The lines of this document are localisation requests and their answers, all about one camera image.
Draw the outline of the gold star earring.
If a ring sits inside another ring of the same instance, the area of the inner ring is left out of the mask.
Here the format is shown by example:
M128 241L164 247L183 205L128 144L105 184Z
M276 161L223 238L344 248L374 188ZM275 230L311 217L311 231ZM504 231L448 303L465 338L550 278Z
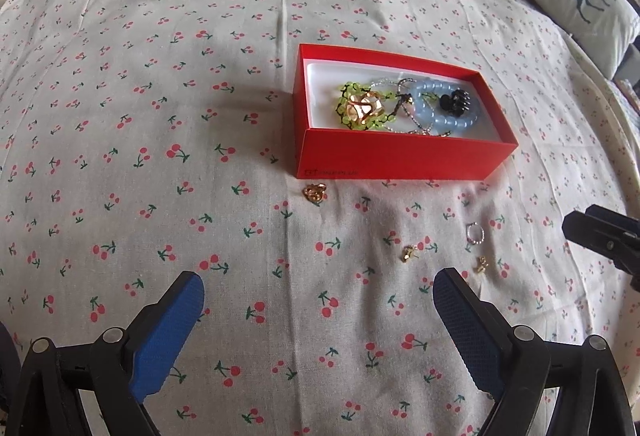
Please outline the gold star earring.
M418 258L420 256L420 251L416 245L406 245L402 248L400 253L400 260L406 264L409 263L410 260L414 258Z
M476 267L474 268L474 271L477 274L481 274L482 272L485 272L488 268L488 259L485 256L480 256L477 259L477 264Z

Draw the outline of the black hair claw clip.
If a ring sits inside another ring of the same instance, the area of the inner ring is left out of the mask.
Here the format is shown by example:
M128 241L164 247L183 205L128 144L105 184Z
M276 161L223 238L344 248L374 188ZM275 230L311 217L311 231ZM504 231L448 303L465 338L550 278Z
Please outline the black hair claw clip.
M438 97L439 107L446 113L461 118L471 111L471 95L464 89L455 89Z

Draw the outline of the red jewelry box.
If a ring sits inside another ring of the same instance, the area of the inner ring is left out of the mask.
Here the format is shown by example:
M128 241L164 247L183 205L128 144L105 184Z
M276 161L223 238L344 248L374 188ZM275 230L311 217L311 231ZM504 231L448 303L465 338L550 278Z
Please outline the red jewelry box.
M293 109L299 179L481 180L518 145L480 72L379 50L300 45Z

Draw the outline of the deer print pillow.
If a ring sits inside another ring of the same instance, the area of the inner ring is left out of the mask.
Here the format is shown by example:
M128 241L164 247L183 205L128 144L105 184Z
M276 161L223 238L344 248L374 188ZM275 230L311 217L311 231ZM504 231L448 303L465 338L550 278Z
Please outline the deer print pillow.
M535 0L610 80L639 35L639 15L628 0Z

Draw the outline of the cherry print bedsheet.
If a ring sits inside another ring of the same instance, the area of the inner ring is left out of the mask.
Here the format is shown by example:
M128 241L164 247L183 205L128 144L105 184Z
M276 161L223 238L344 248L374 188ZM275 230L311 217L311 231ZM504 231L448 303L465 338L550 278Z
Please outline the cherry print bedsheet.
M311 203L293 174L303 43L477 70L518 148L480 182L328 180ZM2 7L2 323L19 355L90 342L198 272L201 319L146 402L165 435L476 434L490 401L434 308L445 266L543 338L604 336L637 401L638 296L561 230L591 204L638 214L637 137L520 0Z

